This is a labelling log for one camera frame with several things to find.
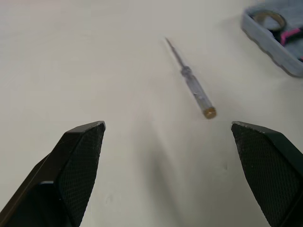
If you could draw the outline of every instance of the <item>pink object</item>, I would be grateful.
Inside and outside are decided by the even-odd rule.
[[[301,31],[301,30],[300,30],[299,28],[295,28],[295,29],[293,29],[293,30],[291,30],[291,31],[283,32],[283,33],[281,34],[281,42],[280,42],[281,45],[284,46],[285,43],[286,43],[286,39],[287,39],[288,37],[290,37],[290,36],[292,36],[292,35],[294,35],[294,34],[300,32],[300,31]]]

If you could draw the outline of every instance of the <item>screwdriver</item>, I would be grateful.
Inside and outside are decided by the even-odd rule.
[[[174,53],[177,62],[181,66],[181,74],[185,78],[185,81],[191,91],[191,93],[194,95],[202,113],[207,119],[212,119],[217,115],[216,109],[213,107],[212,103],[209,101],[206,93],[204,92],[203,88],[201,87],[199,81],[194,76],[192,70],[183,63],[181,60],[179,54],[177,53],[176,49],[173,47],[173,45],[170,43],[170,41],[165,38],[168,45],[170,46],[172,52]]]

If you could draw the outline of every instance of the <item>transparent screwdriver handle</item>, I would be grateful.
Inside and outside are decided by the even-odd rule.
[[[181,70],[181,74],[185,78],[186,83],[198,102],[204,116],[207,119],[214,118],[217,115],[216,109],[209,101],[199,81],[193,75],[192,70],[188,66],[184,66]]]

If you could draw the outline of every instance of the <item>tape roll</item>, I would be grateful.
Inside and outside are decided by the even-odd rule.
[[[254,21],[256,21],[262,27],[264,27],[263,23],[267,17],[271,17],[273,20],[275,20],[279,24],[280,27],[277,27],[277,28],[264,27],[264,28],[268,29],[269,31],[271,31],[272,33],[280,32],[286,26],[286,20],[284,19],[284,17],[273,11],[267,10],[267,11],[257,12],[255,14],[253,14],[251,17],[253,18]]]

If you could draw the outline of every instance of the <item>textured rubber pad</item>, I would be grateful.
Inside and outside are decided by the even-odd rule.
[[[281,226],[302,191],[302,178],[261,132],[233,124],[247,182],[271,227]]]
[[[82,221],[95,183],[104,132],[102,127],[99,125],[85,132],[57,181],[63,203],[76,227]]]

